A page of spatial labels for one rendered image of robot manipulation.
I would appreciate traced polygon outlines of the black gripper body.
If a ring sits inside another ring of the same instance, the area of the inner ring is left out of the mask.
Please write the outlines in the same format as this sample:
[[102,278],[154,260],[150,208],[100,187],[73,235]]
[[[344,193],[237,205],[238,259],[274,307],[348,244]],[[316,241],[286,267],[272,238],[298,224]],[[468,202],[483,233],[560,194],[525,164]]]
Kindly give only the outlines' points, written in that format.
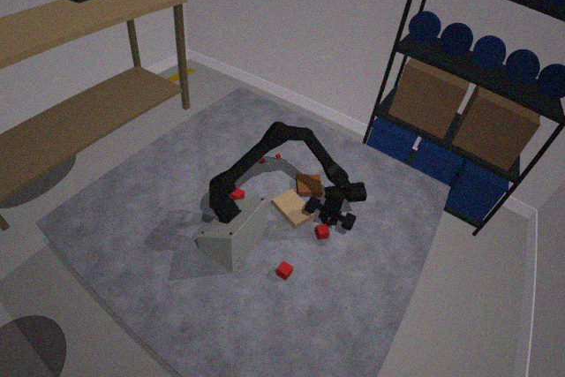
[[328,200],[326,206],[320,204],[321,200],[318,200],[314,197],[311,197],[307,204],[305,205],[305,211],[314,214],[315,210],[320,210],[320,215],[325,218],[325,216],[331,217],[331,220],[337,222],[342,222],[342,227],[346,230],[351,230],[353,223],[356,221],[356,216],[352,215],[351,213],[347,213],[346,216],[341,215],[342,211],[340,211],[341,206],[334,207],[328,204]]

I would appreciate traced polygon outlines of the brown square block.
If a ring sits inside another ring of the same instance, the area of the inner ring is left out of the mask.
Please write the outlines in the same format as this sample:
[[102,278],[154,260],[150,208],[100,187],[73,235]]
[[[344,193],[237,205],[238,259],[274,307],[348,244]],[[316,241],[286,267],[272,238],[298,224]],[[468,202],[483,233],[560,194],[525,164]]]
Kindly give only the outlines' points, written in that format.
[[299,197],[322,197],[320,175],[297,174],[296,184]]

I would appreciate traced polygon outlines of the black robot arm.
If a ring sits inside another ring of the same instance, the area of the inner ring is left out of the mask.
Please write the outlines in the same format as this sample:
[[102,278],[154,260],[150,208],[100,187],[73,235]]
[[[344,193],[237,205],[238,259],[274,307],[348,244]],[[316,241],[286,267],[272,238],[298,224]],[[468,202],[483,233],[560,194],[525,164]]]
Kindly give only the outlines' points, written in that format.
[[229,197],[236,190],[235,182],[268,151],[287,140],[303,140],[320,161],[328,179],[335,185],[324,188],[325,198],[330,206],[341,206],[344,198],[348,202],[366,200],[365,184],[350,183],[348,174],[331,158],[311,129],[274,122],[252,149],[228,170],[211,179],[209,206],[218,217],[218,222],[228,224],[241,212],[236,202]]

